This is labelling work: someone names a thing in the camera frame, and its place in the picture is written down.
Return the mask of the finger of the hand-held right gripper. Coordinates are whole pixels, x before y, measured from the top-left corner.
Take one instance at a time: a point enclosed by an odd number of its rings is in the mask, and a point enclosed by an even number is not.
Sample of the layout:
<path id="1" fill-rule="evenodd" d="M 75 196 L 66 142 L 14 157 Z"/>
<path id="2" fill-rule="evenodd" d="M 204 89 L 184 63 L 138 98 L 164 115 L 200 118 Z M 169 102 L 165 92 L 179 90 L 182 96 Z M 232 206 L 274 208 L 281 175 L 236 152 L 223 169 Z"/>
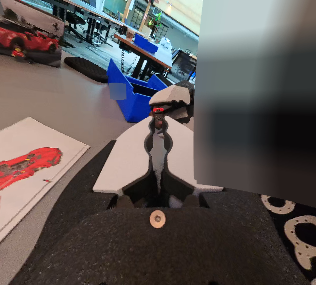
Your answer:
<path id="1" fill-rule="evenodd" d="M 170 117 L 181 124 L 188 124 L 194 116 L 194 105 L 183 106 L 174 109 L 170 113 Z"/>
<path id="2" fill-rule="evenodd" d="M 190 105 L 190 94 L 187 88 L 170 85 L 155 93 L 149 101 L 149 107 L 163 108 L 164 112 Z"/>

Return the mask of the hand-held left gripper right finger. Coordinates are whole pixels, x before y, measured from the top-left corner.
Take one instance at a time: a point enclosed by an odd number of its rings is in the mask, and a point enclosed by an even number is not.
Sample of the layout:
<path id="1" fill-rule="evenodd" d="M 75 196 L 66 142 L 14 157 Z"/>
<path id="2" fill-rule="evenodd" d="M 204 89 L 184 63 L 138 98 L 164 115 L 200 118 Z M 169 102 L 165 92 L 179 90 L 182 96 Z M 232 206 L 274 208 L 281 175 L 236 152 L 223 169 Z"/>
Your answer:
<path id="1" fill-rule="evenodd" d="M 223 187 L 198 184 L 194 178 L 194 133 L 171 117 L 163 120 L 166 149 L 163 188 L 172 196 L 198 196 L 200 193 L 222 192 Z"/>

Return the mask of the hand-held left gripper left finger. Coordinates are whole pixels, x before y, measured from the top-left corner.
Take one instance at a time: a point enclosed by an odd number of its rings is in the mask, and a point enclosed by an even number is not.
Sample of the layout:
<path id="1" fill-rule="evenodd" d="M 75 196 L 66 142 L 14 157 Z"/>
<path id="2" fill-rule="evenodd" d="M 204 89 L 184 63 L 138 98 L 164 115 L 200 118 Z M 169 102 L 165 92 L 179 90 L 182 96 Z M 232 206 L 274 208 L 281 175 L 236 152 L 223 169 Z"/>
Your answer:
<path id="1" fill-rule="evenodd" d="M 149 116 L 116 139 L 93 186 L 93 192 L 114 193 L 121 196 L 129 184 L 135 184 L 136 180 L 148 173 L 150 154 L 145 145 L 152 137 L 152 123 L 154 118 Z"/>

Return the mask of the lego instruction booklet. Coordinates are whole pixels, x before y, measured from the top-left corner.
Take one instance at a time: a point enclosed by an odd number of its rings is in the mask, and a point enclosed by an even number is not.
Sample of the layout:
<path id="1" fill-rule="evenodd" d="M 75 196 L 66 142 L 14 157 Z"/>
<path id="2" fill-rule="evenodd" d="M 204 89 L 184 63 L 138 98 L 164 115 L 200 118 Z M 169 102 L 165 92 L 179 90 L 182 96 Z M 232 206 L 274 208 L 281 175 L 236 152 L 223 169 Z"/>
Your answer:
<path id="1" fill-rule="evenodd" d="M 1 242 L 89 148 L 32 117 L 1 130 Z"/>

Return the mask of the lego car set box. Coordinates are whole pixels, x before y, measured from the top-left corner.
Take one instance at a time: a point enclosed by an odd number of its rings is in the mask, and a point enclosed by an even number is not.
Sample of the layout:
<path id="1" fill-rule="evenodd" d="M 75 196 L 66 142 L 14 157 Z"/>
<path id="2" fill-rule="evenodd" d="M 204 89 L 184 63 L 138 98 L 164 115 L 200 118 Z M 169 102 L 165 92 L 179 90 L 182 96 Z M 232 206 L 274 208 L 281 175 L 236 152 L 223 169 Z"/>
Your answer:
<path id="1" fill-rule="evenodd" d="M 65 23 L 21 0 L 0 1 L 1 54 L 59 68 Z"/>

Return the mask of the black mesh office chair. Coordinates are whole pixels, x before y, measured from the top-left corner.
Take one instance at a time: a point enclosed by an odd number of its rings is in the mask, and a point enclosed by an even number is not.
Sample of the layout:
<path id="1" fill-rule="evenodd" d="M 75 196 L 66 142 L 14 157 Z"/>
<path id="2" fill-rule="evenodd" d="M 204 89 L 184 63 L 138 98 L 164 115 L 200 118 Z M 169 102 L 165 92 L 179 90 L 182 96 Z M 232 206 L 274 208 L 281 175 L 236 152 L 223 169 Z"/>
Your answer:
<path id="1" fill-rule="evenodd" d="M 179 81 L 189 80 L 194 76 L 196 66 L 197 60 L 195 58 L 190 56 L 188 53 L 179 50 L 172 62 L 170 74 Z"/>

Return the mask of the blue plastic storage bin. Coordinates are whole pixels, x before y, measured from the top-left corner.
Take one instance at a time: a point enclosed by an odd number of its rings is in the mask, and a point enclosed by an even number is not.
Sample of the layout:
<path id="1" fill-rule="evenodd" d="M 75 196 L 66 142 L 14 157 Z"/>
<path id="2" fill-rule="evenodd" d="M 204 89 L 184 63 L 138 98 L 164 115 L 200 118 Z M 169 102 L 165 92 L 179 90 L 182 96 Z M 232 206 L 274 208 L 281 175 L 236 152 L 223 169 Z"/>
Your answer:
<path id="1" fill-rule="evenodd" d="M 150 112 L 149 101 L 167 85 L 153 75 L 147 82 L 124 75 L 115 62 L 110 59 L 108 69 L 110 98 L 116 100 L 127 122 L 137 123 Z"/>

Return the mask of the stack of white boxes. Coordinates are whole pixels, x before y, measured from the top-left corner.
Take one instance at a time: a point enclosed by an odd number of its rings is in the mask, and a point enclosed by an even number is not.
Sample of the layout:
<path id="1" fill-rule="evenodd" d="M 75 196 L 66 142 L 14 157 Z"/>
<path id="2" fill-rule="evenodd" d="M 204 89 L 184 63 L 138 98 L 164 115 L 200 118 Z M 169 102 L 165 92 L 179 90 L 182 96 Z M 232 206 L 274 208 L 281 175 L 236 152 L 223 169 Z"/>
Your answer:
<path id="1" fill-rule="evenodd" d="M 162 52 L 168 58 L 172 59 L 172 43 L 169 38 L 162 37 L 156 45 L 158 46 L 158 52 Z"/>

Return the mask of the brown desk black legs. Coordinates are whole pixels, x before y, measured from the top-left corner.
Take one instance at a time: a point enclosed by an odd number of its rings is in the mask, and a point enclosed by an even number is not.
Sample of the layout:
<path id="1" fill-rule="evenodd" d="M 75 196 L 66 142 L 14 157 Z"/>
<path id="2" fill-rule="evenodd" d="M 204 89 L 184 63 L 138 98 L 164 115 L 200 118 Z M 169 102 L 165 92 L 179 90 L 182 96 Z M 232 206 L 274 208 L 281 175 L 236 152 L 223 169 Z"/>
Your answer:
<path id="1" fill-rule="evenodd" d="M 164 55 L 162 52 L 157 51 L 155 54 L 146 52 L 134 44 L 135 38 L 132 42 L 129 42 L 126 40 L 125 35 L 115 33 L 114 37 L 120 41 L 120 49 L 131 51 L 139 56 L 139 60 L 132 73 L 133 78 L 138 79 L 140 77 L 140 80 L 144 80 L 145 76 L 150 74 L 150 70 L 154 69 L 160 74 L 164 74 L 171 70 L 172 59 L 168 58 L 168 56 Z"/>

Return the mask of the small blue bin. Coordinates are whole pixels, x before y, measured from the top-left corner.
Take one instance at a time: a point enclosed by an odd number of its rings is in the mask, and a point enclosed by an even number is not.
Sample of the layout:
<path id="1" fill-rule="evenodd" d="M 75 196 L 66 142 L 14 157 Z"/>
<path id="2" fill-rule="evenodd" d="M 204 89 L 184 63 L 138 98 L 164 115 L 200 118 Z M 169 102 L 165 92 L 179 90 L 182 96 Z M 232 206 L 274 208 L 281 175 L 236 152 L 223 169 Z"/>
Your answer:
<path id="1" fill-rule="evenodd" d="M 158 51 L 158 46 L 149 42 L 146 38 L 140 36 L 138 33 L 135 34 L 134 44 L 151 54 L 155 54 Z"/>

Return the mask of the green potted plant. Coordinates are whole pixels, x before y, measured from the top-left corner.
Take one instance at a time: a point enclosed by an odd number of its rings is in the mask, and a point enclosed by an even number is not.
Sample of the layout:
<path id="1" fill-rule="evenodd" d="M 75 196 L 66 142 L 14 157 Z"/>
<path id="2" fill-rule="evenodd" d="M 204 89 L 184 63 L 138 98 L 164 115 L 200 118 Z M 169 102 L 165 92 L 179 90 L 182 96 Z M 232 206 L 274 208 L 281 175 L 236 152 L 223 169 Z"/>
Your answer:
<path id="1" fill-rule="evenodd" d="M 147 26 L 150 29 L 159 28 L 161 25 L 161 12 L 155 14 L 151 19 L 149 19 Z"/>

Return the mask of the black mesh chair backrest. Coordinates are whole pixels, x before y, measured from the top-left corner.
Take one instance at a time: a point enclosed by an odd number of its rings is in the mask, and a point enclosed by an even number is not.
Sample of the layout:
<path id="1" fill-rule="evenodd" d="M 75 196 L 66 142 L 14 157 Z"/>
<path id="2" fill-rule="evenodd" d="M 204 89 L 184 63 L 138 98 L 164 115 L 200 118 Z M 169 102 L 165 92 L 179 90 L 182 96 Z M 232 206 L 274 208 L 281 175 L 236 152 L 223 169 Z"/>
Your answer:
<path id="1" fill-rule="evenodd" d="M 87 59 L 65 57 L 64 63 L 93 81 L 108 83 L 107 71 Z"/>

